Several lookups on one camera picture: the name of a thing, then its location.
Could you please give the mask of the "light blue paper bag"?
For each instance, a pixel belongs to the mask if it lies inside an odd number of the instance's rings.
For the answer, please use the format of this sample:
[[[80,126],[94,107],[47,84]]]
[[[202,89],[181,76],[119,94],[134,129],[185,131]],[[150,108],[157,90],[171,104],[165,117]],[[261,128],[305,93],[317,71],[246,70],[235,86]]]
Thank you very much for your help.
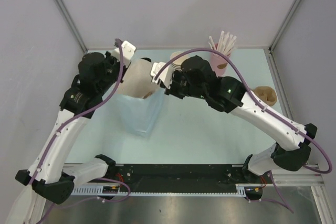
[[[116,93],[123,127],[127,132],[142,137],[151,134],[163,104],[163,91],[151,82],[152,65],[152,62],[141,59],[132,62]],[[153,94],[143,99],[150,91]]]

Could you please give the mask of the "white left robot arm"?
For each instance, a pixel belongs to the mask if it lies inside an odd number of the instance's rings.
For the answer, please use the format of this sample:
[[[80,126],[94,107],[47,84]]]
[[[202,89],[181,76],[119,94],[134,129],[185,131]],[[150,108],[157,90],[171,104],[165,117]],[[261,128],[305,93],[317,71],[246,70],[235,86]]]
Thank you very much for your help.
[[[104,94],[122,82],[133,55],[133,50],[117,48],[83,56],[46,144],[29,169],[19,170],[15,176],[25,186],[16,203],[27,206],[43,199],[60,205],[75,188],[87,182],[100,178],[110,182],[115,178],[116,163],[103,154],[74,169],[64,170],[63,166],[81,130],[108,101]]]

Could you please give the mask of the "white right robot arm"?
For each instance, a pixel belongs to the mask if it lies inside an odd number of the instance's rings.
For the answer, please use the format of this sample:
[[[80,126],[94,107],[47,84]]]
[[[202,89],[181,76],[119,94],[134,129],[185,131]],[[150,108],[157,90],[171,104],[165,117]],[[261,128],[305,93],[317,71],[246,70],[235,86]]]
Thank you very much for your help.
[[[243,179],[254,183],[262,174],[282,168],[296,172],[307,162],[311,147],[307,139],[317,128],[291,121],[262,102],[234,77],[218,77],[208,61],[193,56],[179,70],[166,67],[159,74],[165,93],[183,99],[203,99],[212,109],[237,116],[270,136],[275,143],[249,155],[242,169]]]

